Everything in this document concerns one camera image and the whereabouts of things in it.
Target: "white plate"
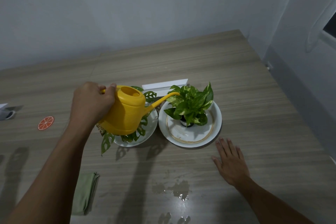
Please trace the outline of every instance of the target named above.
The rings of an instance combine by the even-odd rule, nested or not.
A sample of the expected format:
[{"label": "white plate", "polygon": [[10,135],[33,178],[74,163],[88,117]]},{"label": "white plate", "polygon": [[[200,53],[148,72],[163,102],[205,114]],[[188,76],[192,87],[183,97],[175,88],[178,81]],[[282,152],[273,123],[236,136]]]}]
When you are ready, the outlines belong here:
[{"label": "white plate", "polygon": [[136,145],[139,145],[141,143],[143,143],[144,141],[146,141],[154,132],[154,130],[156,129],[156,126],[158,125],[158,113],[155,109],[153,109],[153,111],[150,113],[150,115],[148,116],[148,124],[147,126],[142,126],[145,130],[146,130],[146,134],[145,136],[140,136],[139,139],[137,141],[133,141],[131,143],[125,143],[121,140],[120,136],[115,136],[114,137],[114,142],[117,145],[123,146],[123,147],[133,147]]},{"label": "white plate", "polygon": [[182,126],[179,120],[174,120],[168,116],[164,110],[171,108],[169,102],[166,102],[159,113],[159,127],[162,134],[173,144],[186,148],[200,147],[207,144],[218,134],[222,126],[222,114],[215,102],[205,114],[208,117],[208,123],[204,126],[194,124],[190,128]]}]

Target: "green towel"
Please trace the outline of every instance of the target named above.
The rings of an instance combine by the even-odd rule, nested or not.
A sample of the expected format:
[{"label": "green towel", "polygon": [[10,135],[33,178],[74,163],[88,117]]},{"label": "green towel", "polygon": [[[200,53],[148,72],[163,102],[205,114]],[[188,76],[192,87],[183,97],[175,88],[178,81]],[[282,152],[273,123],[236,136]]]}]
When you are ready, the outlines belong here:
[{"label": "green towel", "polygon": [[97,173],[79,174],[72,202],[72,215],[85,215],[99,175]]}]

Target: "watering can spout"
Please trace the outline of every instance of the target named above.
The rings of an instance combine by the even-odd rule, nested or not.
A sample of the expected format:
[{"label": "watering can spout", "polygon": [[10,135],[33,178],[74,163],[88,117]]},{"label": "watering can spout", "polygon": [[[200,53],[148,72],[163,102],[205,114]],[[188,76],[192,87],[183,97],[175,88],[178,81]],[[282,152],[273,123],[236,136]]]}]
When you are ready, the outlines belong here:
[{"label": "watering can spout", "polygon": [[150,106],[146,107],[142,116],[145,116],[147,113],[151,112],[155,107],[157,107],[159,104],[161,104],[163,101],[165,101],[167,98],[169,98],[173,95],[179,96],[180,94],[178,92],[172,92],[172,93],[169,93],[168,95],[164,96],[163,98],[160,98],[158,101],[156,101],[156,102],[152,103]]}]

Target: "plant pot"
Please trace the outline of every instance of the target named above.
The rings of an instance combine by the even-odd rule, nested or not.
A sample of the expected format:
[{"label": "plant pot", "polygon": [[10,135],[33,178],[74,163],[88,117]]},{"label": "plant pot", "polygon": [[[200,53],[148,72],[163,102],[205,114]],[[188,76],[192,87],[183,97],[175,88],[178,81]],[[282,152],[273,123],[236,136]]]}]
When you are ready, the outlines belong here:
[{"label": "plant pot", "polygon": [[180,122],[181,122],[182,126],[187,127],[187,128],[190,128],[190,127],[192,127],[192,126],[194,125],[193,123],[190,123],[190,124],[187,126],[187,121],[186,121],[186,119],[184,118],[184,116],[182,116],[182,118],[180,119]]}]

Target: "pothos plant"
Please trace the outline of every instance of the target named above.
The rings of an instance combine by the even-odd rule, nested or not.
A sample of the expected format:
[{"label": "pothos plant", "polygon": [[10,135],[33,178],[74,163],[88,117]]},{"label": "pothos plant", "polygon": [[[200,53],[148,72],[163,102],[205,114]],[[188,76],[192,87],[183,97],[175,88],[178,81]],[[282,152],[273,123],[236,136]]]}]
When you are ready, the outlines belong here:
[{"label": "pothos plant", "polygon": [[180,95],[174,95],[167,99],[173,108],[164,110],[166,114],[175,120],[180,120],[184,116],[187,126],[190,123],[203,126],[208,123],[205,114],[206,109],[210,107],[213,101],[213,92],[211,84],[205,87],[203,91],[198,91],[194,86],[171,86],[171,92],[178,92]]},{"label": "pothos plant", "polygon": [[[131,86],[132,88],[137,89],[138,91],[142,92],[144,89],[138,86]],[[153,91],[147,91],[146,93],[144,93],[145,99],[147,103],[152,103],[154,102],[154,98],[156,97],[156,93]],[[146,134],[146,130],[142,127],[142,126],[147,126],[148,124],[148,116],[151,113],[147,113],[146,115],[144,115],[141,118],[140,124],[137,128],[137,130],[129,135],[123,136],[121,135],[121,140],[123,142],[128,142],[131,143],[132,141],[137,141],[139,139],[140,136],[145,136]],[[101,155],[103,155],[104,152],[106,152],[111,144],[114,141],[114,138],[116,135],[112,134],[112,133],[108,133],[105,129],[103,129],[100,124],[96,125],[100,131],[100,134],[103,136],[103,141],[101,142]]]}]

